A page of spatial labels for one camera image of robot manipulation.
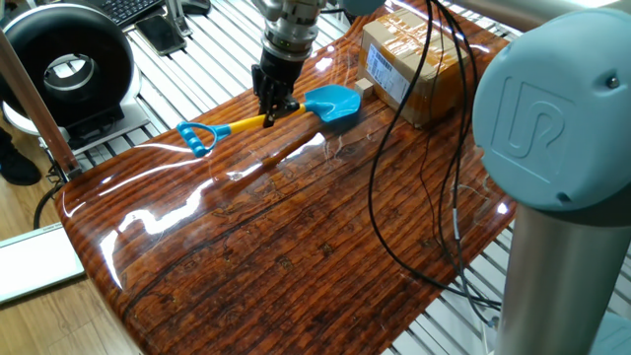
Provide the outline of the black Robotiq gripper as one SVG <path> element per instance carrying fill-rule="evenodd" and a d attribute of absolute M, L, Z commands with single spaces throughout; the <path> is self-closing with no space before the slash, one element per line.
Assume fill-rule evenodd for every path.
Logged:
<path fill-rule="evenodd" d="M 252 89 L 258 97 L 258 113 L 265 114 L 264 127 L 272 127 L 277 118 L 287 116 L 300 107 L 288 85 L 295 84 L 303 66 L 303 61 L 286 60 L 267 49 L 262 51 L 259 64 L 251 66 Z"/>

